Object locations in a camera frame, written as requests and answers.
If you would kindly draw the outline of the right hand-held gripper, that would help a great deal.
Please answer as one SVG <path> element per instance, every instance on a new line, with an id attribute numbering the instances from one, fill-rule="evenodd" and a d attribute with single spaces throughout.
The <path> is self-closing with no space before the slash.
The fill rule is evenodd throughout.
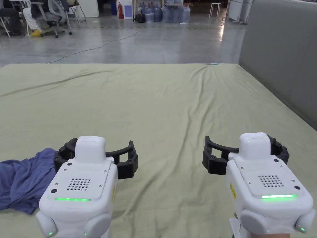
<path id="1" fill-rule="evenodd" d="M 225 174 L 237 218 L 234 238 L 252 234 L 305 234 L 316 214 L 313 198 L 288 168 L 289 153 L 265 133 L 245 133 L 240 148 L 216 144 L 205 137 L 202 164 L 210 174 Z M 221 151 L 221 157 L 212 150 Z"/>

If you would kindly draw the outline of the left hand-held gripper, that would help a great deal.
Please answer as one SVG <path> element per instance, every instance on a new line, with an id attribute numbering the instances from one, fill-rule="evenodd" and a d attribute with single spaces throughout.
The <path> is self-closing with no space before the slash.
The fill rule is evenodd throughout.
<path id="1" fill-rule="evenodd" d="M 81 136 L 54 154 L 58 171 L 39 202 L 36 218 L 45 238 L 107 238 L 118 179 L 138 169 L 133 141 L 105 152 L 103 137 Z M 120 156 L 128 159 L 120 162 Z"/>

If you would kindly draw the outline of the person's right hand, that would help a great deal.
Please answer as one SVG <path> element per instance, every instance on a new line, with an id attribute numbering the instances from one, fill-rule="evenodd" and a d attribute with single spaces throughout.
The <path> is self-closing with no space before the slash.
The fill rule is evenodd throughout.
<path id="1" fill-rule="evenodd" d="M 251 238 L 290 238 L 290 234 L 265 234 L 256 235 L 251 233 Z"/>

